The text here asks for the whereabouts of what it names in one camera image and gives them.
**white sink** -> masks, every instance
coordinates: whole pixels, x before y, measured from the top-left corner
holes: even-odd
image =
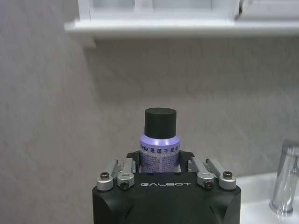
[[[291,216],[279,217],[269,207],[276,176],[276,173],[270,173],[237,179],[242,190],[240,224],[299,224],[299,184]]]

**gray tiled wall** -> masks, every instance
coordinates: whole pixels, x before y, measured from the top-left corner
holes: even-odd
[[[91,224],[96,176],[138,149],[147,107],[177,109],[183,149],[238,175],[275,171],[282,140],[299,139],[299,38],[82,50],[63,30],[76,7],[0,2],[1,223]]]

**purple label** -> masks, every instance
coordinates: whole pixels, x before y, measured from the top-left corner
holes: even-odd
[[[179,142],[170,146],[154,146],[141,141],[142,172],[172,172],[178,166],[179,148]]]

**chrome faucet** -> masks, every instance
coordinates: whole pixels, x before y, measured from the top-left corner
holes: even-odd
[[[271,209],[278,215],[293,213],[293,200],[299,177],[299,142],[285,140],[278,167],[277,179]]]

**white shelf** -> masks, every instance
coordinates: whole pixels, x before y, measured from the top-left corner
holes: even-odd
[[[289,13],[292,16],[287,19],[281,19],[280,11],[278,17],[273,16],[274,14],[270,14],[267,10],[268,7],[266,12],[270,14],[271,19],[254,16],[257,13],[263,15],[258,5],[265,0],[244,0],[242,14],[239,14],[239,0],[206,0],[201,5],[197,4],[196,8],[182,8],[184,7],[182,5],[178,8],[174,6],[165,8],[167,4],[159,4],[160,7],[154,10],[153,0],[131,1],[135,1],[134,10],[127,7],[99,9],[85,6],[85,11],[82,12],[84,7],[80,3],[86,3],[86,0],[79,0],[80,19],[66,23],[65,31],[86,47],[94,47],[95,39],[107,38],[299,35],[299,16],[298,19],[296,18],[299,14],[295,10]],[[280,2],[280,0],[267,0],[269,1]]]

